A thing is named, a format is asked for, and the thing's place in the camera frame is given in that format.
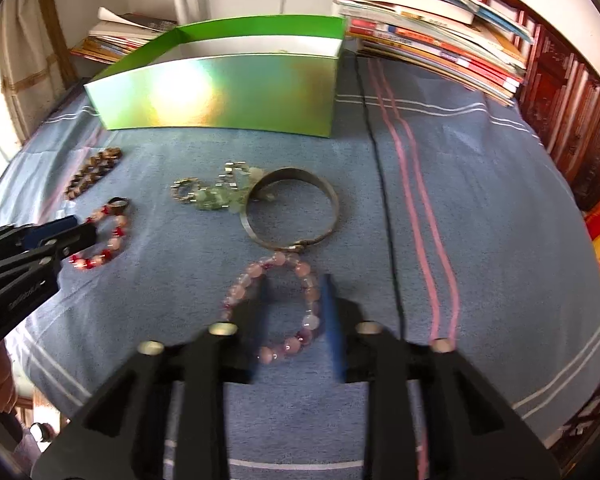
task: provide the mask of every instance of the green box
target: green box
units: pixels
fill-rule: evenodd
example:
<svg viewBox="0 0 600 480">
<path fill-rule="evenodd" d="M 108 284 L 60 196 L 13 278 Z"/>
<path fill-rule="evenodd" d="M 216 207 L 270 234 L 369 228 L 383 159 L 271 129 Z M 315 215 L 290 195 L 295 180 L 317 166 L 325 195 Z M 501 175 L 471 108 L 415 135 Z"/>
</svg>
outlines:
<svg viewBox="0 0 600 480">
<path fill-rule="evenodd" d="M 177 27 L 86 85 L 110 130 L 209 126 L 331 135 L 345 22 L 245 16 Z"/>
</svg>

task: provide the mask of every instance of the pink beaded bracelet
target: pink beaded bracelet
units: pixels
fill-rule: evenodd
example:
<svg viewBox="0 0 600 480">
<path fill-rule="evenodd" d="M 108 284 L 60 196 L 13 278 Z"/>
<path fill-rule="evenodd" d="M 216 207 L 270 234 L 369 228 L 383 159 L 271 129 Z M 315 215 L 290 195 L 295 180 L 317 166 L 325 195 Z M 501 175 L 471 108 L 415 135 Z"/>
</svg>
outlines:
<svg viewBox="0 0 600 480">
<path fill-rule="evenodd" d="M 262 364 L 282 361 L 286 356 L 297 354 L 302 348 L 309 346 L 314 339 L 315 331 L 320 326 L 320 288 L 318 280 L 311 272 L 311 266 L 302 262 L 297 254 L 275 252 L 272 256 L 261 258 L 249 264 L 245 273 L 229 288 L 229 293 L 222 303 L 222 320 L 231 319 L 232 309 L 246 294 L 246 289 L 251 285 L 252 279 L 259 278 L 269 269 L 287 266 L 294 270 L 302 281 L 304 298 L 307 302 L 306 315 L 302 318 L 302 328 L 295 336 L 287 337 L 282 344 L 271 347 L 263 346 L 258 352 L 258 361 Z"/>
<path fill-rule="evenodd" d="M 81 253 L 75 253 L 69 256 L 69 261 L 76 269 L 88 270 L 94 267 L 99 267 L 111 261 L 116 252 L 122 247 L 122 238 L 125 236 L 125 228 L 128 225 L 128 219 L 122 213 L 128 205 L 126 198 L 112 198 L 100 209 L 96 209 L 91 216 L 88 216 L 84 221 L 100 222 L 105 216 L 114 216 L 116 227 L 111 232 L 111 238 L 107 242 L 107 248 L 101 253 L 96 254 L 93 258 L 85 258 Z"/>
</svg>

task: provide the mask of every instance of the white curtain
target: white curtain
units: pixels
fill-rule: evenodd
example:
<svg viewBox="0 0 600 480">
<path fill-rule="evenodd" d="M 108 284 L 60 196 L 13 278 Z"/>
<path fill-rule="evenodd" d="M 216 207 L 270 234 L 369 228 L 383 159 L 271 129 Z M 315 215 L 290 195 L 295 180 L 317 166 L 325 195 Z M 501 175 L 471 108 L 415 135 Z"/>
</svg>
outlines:
<svg viewBox="0 0 600 480">
<path fill-rule="evenodd" d="M 13 126 L 24 143 L 64 93 L 39 0 L 0 4 L 0 78 Z"/>
</svg>

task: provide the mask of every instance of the carved wooden furniture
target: carved wooden furniture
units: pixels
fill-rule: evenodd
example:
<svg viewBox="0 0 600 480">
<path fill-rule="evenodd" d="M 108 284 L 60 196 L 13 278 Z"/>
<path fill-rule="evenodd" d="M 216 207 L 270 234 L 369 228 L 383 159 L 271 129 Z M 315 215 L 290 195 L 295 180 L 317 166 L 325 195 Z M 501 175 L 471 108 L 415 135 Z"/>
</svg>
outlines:
<svg viewBox="0 0 600 480">
<path fill-rule="evenodd" d="M 600 200 L 600 77 L 560 32 L 520 0 L 480 1 L 508 7 L 532 31 L 533 46 L 512 39 L 527 59 L 526 78 L 516 95 L 522 117 L 538 133 L 578 206 L 593 208 Z"/>
</svg>

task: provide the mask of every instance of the blue cloth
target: blue cloth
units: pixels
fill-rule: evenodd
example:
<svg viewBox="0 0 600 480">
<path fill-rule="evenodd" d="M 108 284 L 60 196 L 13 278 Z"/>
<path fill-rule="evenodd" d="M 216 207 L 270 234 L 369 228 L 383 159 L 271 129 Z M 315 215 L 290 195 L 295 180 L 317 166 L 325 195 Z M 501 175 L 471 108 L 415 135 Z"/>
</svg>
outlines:
<svg viewBox="0 0 600 480">
<path fill-rule="evenodd" d="M 331 139 L 217 128 L 109 132 L 85 95 L 40 127 L 0 181 L 0 225 L 48 221 L 58 210 L 85 217 L 113 196 L 132 201 L 120 255 L 88 272 L 65 263 L 60 292 L 8 338 L 10 351 L 63 413 L 75 413 L 139 342 L 182 342 L 216 320 L 235 277 L 266 255 L 237 216 L 201 212 L 169 196 L 170 184 L 184 176 L 212 183 L 227 160 L 268 170 L 298 166 L 331 182 L 342 204 L 339 228 L 304 257 L 318 272 L 333 274 L 341 295 L 369 319 L 397 333 L 390 234 L 408 338 L 426 342 L 432 309 L 406 206 L 402 146 L 440 300 L 439 332 L 448 335 L 450 289 L 418 190 L 413 147 L 386 88 L 376 93 L 369 66 L 360 59 L 361 87 L 354 58 L 343 57 Z M 580 212 L 515 108 L 415 66 L 388 60 L 381 66 L 413 131 L 422 183 L 457 280 L 459 348 L 546 438 L 600 380 L 600 274 Z M 120 164 L 75 206 L 63 204 L 69 177 L 104 146 L 122 148 Z M 296 239 L 328 223 L 328 202 L 312 188 L 285 184 L 275 194 L 254 215 L 272 239 Z M 298 329 L 304 307 L 293 276 L 272 276 L 271 285 L 269 338 L 281 340 Z M 227 402 L 234 478 L 360 476 L 365 389 L 335 382 L 323 338 L 263 368 L 255 384 L 229 385 Z"/>
</svg>

